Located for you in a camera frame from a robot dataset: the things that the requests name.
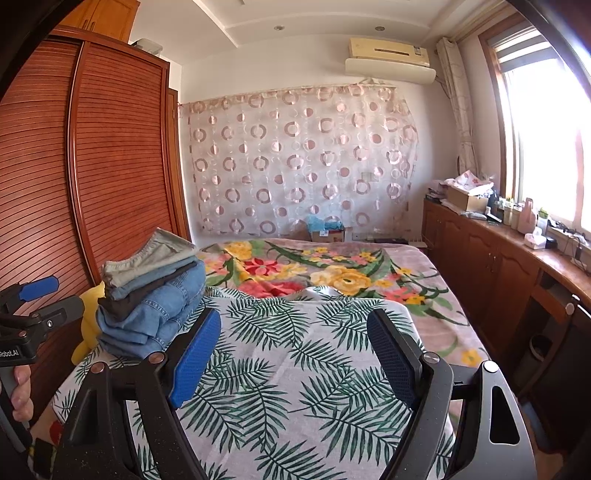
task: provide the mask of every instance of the white curtain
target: white curtain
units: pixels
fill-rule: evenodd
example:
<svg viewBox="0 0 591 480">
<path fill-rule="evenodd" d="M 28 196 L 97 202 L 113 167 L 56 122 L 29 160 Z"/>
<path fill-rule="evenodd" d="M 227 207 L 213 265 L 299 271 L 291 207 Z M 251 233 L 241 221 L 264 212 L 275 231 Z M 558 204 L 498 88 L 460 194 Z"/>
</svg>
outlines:
<svg viewBox="0 0 591 480">
<path fill-rule="evenodd" d="M 406 232 L 418 135 L 394 87 L 302 87 L 187 103 L 181 128 L 195 232 L 294 237 L 308 215 L 354 232 Z"/>
<path fill-rule="evenodd" d="M 457 43 L 443 37 L 437 42 L 437 55 L 443 67 L 443 76 L 452 101 L 453 116 L 456 119 L 457 133 L 460 139 L 460 171 L 458 173 L 470 170 L 478 176 L 480 168 L 472 141 L 472 101 L 460 50 Z"/>
</svg>

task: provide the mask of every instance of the blue plastic bag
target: blue plastic bag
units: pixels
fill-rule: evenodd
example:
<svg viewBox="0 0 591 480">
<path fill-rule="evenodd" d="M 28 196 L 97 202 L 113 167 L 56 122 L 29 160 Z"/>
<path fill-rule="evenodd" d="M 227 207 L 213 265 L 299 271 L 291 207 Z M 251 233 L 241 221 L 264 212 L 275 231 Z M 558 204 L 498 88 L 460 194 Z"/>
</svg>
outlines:
<svg viewBox="0 0 591 480">
<path fill-rule="evenodd" d="M 325 222 L 314 215 L 308 215 L 306 218 L 306 225 L 308 227 L 308 233 L 324 232 L 328 230 L 345 230 L 343 222 L 341 221 L 336 222 L 331 220 L 330 222 Z"/>
</svg>

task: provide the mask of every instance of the palm leaf print blanket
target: palm leaf print blanket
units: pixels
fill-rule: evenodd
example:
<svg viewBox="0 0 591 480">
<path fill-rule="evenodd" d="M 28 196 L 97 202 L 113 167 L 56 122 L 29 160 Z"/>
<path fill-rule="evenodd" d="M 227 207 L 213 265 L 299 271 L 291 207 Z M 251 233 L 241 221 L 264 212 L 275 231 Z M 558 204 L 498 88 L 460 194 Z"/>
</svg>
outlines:
<svg viewBox="0 0 591 480">
<path fill-rule="evenodd" d="M 331 287 L 256 299 L 208 288 L 201 306 L 220 312 L 222 334 L 193 398 L 178 417 L 210 480 L 377 480 L 410 411 L 397 400 L 369 343 L 369 312 L 384 309 L 424 349 L 408 310 Z M 90 366 L 129 362 L 97 347 L 53 399 L 65 421 Z M 144 476 L 157 479 L 136 402 L 129 418 Z M 454 435 L 448 420 L 430 478 L 441 478 Z"/>
</svg>

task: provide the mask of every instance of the bed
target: bed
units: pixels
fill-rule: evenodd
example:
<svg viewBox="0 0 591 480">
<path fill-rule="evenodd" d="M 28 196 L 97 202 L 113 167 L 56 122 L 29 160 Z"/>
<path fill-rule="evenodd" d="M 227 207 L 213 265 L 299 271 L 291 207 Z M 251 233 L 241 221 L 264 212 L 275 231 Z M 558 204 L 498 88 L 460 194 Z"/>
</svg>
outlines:
<svg viewBox="0 0 591 480">
<path fill-rule="evenodd" d="M 214 244 L 200 254 L 207 284 L 258 298 L 330 286 L 346 296 L 404 304 L 428 348 L 449 363 L 488 358 L 457 298 L 433 264 L 408 245 L 288 239 Z"/>
<path fill-rule="evenodd" d="M 209 286 L 191 318 L 218 309 L 222 336 L 178 415 L 212 480 L 379 478 L 410 413 L 369 345 L 365 319 L 374 308 L 449 362 L 486 358 L 454 295 L 413 247 L 257 239 L 200 256 Z M 44 416 L 65 421 L 98 360 L 129 362 L 95 349 Z M 128 411 L 144 475 L 158 478 L 134 402 Z M 457 414 L 450 409 L 454 423 Z M 453 441 L 448 421 L 431 478 L 443 476 Z"/>
</svg>

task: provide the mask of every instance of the floral bedspread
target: floral bedspread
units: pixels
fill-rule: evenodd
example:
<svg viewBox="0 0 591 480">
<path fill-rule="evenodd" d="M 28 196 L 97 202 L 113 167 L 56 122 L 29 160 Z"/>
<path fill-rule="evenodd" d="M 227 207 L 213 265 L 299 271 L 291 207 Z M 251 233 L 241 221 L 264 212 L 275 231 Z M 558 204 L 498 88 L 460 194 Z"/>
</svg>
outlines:
<svg viewBox="0 0 591 480">
<path fill-rule="evenodd" d="M 396 301 L 409 310 L 429 350 L 449 363 L 476 367 L 488 357 L 457 298 L 417 248 L 256 239 L 214 244 L 199 255 L 209 286 L 257 298 L 327 286 L 344 296 Z"/>
</svg>

